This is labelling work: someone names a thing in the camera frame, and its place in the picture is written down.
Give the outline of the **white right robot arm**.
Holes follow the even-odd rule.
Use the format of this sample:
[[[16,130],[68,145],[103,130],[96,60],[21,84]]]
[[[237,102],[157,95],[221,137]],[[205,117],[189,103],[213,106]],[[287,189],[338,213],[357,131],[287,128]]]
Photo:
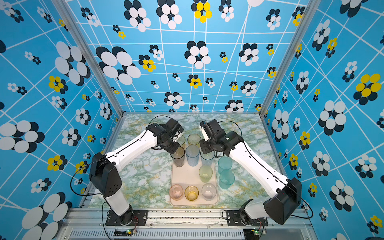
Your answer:
[[[206,133],[200,145],[205,154],[222,152],[245,168],[264,188],[268,200],[263,203],[248,200],[240,208],[240,217],[245,225],[256,219],[269,217],[282,225],[301,204],[302,184],[296,178],[288,179],[280,174],[251,150],[236,132]]]

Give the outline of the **teal clear glass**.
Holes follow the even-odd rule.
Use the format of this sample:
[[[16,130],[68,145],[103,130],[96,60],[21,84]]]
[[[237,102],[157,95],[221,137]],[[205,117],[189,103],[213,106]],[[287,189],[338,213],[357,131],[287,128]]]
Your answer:
[[[207,153],[207,154],[204,154],[201,151],[201,160],[202,160],[203,166],[211,166],[212,163],[214,162],[214,157],[215,157],[214,151]]]

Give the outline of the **frosted pink glass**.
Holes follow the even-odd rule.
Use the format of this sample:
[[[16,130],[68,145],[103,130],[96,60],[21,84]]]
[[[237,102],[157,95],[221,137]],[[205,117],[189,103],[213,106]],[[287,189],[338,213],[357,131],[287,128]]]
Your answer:
[[[182,186],[175,184],[171,186],[169,190],[169,195],[172,200],[178,201],[183,197],[184,190]]]

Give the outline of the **blue clear glass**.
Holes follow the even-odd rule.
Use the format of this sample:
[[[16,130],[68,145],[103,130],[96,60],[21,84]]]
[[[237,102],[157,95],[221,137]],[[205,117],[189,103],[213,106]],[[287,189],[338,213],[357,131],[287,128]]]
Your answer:
[[[196,145],[190,145],[185,150],[188,164],[195,167],[199,163],[200,149]]]

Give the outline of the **frosted white glass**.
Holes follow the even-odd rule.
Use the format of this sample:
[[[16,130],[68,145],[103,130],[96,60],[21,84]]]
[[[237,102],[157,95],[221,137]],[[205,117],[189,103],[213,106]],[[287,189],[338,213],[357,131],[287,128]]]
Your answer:
[[[212,201],[217,195],[217,188],[214,184],[206,183],[202,187],[202,196],[206,201]]]

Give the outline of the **yellow glass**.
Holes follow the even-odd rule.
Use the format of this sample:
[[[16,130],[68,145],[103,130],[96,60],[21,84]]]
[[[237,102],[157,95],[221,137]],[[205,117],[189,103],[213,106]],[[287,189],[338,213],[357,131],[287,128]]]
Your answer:
[[[199,134],[190,134],[187,138],[188,144],[190,146],[200,146],[201,136]]]
[[[180,144],[181,147],[185,148],[185,145],[186,145],[186,138],[184,135],[180,136],[178,139],[177,139],[177,142]]]

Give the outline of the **olive clear small glass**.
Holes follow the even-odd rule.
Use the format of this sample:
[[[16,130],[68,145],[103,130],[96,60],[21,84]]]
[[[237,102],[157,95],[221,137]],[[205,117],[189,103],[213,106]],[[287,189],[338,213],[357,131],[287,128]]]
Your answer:
[[[193,202],[199,197],[199,189],[196,186],[188,186],[185,189],[185,198]]]

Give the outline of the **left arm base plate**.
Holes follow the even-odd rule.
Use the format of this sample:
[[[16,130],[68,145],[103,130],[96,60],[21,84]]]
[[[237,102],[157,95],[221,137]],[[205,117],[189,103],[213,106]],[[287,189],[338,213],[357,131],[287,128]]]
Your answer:
[[[148,218],[148,210],[131,210],[118,216],[112,210],[107,213],[106,226],[145,226]]]

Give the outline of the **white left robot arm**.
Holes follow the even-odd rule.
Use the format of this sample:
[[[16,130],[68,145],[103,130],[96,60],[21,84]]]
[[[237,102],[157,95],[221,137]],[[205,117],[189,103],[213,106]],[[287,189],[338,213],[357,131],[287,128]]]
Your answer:
[[[159,146],[170,154],[175,153],[180,146],[177,139],[183,131],[182,126],[174,119],[169,119],[166,124],[153,123],[122,147],[107,154],[97,153],[93,156],[90,181],[124,225],[130,223],[133,210],[123,195],[120,172],[133,159],[153,147]]]

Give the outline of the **dark grey clear glass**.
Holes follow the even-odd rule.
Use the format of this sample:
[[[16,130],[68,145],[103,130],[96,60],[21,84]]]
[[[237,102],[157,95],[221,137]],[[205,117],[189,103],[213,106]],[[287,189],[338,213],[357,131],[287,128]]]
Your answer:
[[[173,163],[176,167],[180,168],[185,163],[185,150],[183,147],[178,147],[178,149],[171,154],[171,157],[173,159]]]

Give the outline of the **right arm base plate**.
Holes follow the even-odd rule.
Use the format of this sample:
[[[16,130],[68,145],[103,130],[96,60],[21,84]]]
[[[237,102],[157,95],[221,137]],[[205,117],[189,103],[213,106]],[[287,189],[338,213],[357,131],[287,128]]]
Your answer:
[[[225,210],[222,216],[227,220],[229,227],[267,227],[269,225],[267,218],[258,218],[249,220],[247,223],[241,218],[239,210]]]

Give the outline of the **frosted light green glass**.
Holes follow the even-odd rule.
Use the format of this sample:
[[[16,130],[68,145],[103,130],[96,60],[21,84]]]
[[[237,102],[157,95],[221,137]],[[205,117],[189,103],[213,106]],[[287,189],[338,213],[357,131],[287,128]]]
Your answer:
[[[200,167],[199,169],[199,177],[200,177],[200,180],[203,182],[203,183],[207,183],[210,181],[210,179],[212,178],[212,175],[213,175],[213,170],[210,166],[202,166]]]

